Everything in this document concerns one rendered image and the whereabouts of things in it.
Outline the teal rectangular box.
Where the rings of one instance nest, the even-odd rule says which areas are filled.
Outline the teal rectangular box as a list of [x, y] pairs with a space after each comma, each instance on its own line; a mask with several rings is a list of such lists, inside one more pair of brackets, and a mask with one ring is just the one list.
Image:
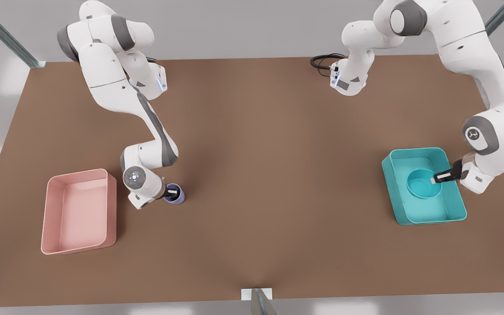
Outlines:
[[431, 181], [434, 174], [450, 169], [444, 150], [396, 149], [381, 165], [398, 224], [442, 224], [466, 219], [467, 211], [456, 182]]

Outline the purple cup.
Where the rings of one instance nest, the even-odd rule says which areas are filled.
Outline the purple cup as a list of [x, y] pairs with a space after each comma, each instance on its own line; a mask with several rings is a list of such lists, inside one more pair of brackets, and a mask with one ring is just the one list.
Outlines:
[[163, 199], [170, 204], [180, 205], [185, 201], [185, 194], [178, 184], [170, 183], [166, 185]]

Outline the teal bowl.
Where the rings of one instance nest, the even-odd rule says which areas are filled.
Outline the teal bowl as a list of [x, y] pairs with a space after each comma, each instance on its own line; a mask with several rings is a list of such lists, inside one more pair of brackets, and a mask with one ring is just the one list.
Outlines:
[[406, 178], [406, 186], [410, 194], [419, 199], [432, 199], [442, 192], [441, 183], [431, 183], [434, 172], [428, 169], [412, 170]]

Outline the pink rectangular box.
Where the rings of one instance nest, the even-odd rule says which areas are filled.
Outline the pink rectangular box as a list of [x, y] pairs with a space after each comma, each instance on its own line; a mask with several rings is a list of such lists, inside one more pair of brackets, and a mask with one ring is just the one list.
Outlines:
[[44, 255], [68, 255], [114, 245], [117, 184], [104, 169], [50, 178], [42, 226]]

